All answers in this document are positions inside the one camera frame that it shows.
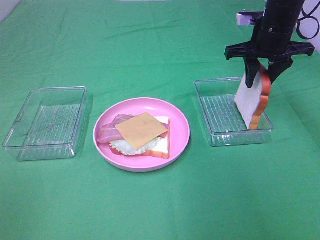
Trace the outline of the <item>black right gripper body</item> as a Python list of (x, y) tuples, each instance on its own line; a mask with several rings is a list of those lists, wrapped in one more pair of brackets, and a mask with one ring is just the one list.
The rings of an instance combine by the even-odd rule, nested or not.
[(256, 25), (250, 41), (228, 45), (224, 56), (231, 58), (264, 58), (280, 60), (294, 55), (312, 56), (315, 47), (309, 42), (292, 41), (296, 27)]

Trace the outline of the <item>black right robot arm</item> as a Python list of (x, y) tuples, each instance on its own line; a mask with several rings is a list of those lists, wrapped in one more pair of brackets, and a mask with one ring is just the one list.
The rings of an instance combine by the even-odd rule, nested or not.
[(250, 41), (229, 45), (225, 48), (225, 57), (243, 58), (245, 65), (245, 83), (253, 86), (260, 69), (259, 58), (268, 59), (267, 74), (273, 83), (284, 71), (293, 65), (292, 56), (312, 56), (315, 47), (309, 42), (291, 41), (303, 0), (268, 0), (265, 10), (242, 11), (239, 14), (249, 16), (254, 25)]

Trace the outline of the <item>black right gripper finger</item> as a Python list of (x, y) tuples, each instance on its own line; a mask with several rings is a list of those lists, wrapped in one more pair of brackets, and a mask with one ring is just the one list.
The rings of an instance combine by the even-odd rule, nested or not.
[(268, 63), (267, 73), (270, 78), (270, 83), (273, 84), (276, 79), (287, 69), (293, 65), (291, 57), (278, 60), (270, 60)]
[(245, 66), (245, 84), (248, 88), (251, 88), (261, 68), (261, 63), (256, 57), (244, 57), (243, 60)]

